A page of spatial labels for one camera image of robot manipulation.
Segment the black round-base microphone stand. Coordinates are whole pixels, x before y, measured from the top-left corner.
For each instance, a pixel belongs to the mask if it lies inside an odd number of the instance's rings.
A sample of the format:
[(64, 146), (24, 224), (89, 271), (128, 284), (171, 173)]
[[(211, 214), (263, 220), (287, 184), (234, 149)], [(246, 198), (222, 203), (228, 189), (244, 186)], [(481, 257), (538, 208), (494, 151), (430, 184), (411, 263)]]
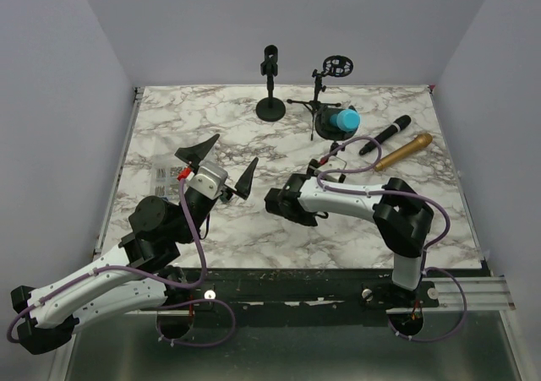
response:
[(278, 49), (269, 45), (264, 49), (265, 59), (260, 64), (260, 73), (266, 77), (267, 96), (256, 105), (256, 115), (265, 122), (277, 122), (285, 116), (286, 107), (274, 96), (274, 78), (278, 75)]

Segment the teal microphone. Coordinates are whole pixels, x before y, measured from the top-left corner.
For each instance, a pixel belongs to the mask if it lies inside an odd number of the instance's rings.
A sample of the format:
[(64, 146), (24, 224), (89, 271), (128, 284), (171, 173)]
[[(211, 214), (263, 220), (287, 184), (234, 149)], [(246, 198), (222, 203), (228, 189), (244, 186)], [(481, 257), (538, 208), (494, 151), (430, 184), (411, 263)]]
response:
[(345, 141), (354, 136), (361, 124), (360, 114), (353, 108), (322, 106), (314, 120), (315, 132), (332, 141)]

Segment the black handheld microphone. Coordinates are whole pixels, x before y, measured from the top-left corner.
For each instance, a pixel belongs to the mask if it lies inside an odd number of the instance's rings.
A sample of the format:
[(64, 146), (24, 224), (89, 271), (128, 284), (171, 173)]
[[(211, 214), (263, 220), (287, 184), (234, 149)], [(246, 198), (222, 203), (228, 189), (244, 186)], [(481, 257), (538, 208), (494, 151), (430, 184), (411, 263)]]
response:
[[(412, 119), (408, 115), (403, 115), (397, 118), (390, 126), (384, 129), (381, 133), (374, 137), (374, 140), (378, 144), (383, 144), (387, 139), (391, 138), (393, 135), (401, 132), (403, 129), (409, 126)], [(376, 149), (377, 146), (374, 142), (369, 141), (364, 145), (361, 150), (358, 152), (359, 155), (366, 155), (372, 150)]]

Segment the black shock mount tripod stand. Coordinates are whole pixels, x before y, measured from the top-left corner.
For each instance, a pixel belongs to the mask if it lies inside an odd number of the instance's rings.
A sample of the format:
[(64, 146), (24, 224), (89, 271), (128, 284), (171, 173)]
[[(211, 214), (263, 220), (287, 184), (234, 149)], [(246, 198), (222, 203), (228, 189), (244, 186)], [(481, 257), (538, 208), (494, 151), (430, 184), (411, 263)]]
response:
[(294, 99), (286, 99), (288, 105), (302, 105), (311, 116), (311, 131), (310, 139), (313, 140), (316, 134), (314, 128), (314, 120), (316, 113), (322, 106), (331, 106), (344, 109), (341, 102), (324, 102), (320, 100), (320, 95), (325, 93), (327, 86), (324, 84), (324, 78), (331, 77), (341, 79), (349, 76), (353, 71), (353, 61), (349, 57), (343, 55), (328, 56), (322, 63), (321, 70), (317, 68), (312, 72), (311, 77), (314, 79), (314, 93), (309, 101), (301, 101)]

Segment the gold microphone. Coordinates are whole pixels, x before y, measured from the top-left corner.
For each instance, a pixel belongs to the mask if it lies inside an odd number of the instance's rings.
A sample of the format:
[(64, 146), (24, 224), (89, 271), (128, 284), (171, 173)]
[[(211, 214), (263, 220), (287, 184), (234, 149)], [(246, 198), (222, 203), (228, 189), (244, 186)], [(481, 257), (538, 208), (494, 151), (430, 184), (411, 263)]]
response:
[(397, 162), (414, 155), (419, 151), (428, 147), (433, 141), (433, 136), (429, 133), (421, 133), (416, 136), (411, 142), (403, 145), (401, 148), (386, 155), (374, 167), (375, 171), (383, 171), (384, 169), (395, 165)]

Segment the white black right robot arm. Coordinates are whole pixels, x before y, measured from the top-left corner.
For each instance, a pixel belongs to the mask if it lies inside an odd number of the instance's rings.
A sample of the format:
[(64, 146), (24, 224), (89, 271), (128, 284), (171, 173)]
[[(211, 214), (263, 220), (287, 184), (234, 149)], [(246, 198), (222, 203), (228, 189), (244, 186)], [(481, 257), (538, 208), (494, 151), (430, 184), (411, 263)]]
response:
[(385, 245), (394, 253), (390, 299), (401, 307), (418, 299), (424, 244), (434, 211), (402, 179), (361, 186), (295, 173), (282, 188), (269, 190), (265, 209), (302, 226), (317, 226), (317, 219), (329, 214), (375, 224)]

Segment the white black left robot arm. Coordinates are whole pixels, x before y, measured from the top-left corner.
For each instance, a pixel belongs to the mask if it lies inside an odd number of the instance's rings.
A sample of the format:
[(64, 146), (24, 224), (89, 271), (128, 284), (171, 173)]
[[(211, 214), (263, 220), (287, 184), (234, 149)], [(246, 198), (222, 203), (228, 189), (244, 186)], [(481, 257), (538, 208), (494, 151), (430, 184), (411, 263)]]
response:
[(259, 161), (254, 158), (235, 186), (228, 186), (227, 171), (206, 158), (219, 137), (177, 149), (175, 156), (186, 166), (178, 179), (178, 203), (156, 195), (141, 199), (128, 218), (130, 233), (117, 246), (48, 286), (13, 289), (17, 315), (8, 326), (8, 342), (40, 355), (67, 344), (97, 319), (139, 308), (180, 308), (208, 273), (201, 226), (219, 199), (249, 197)]

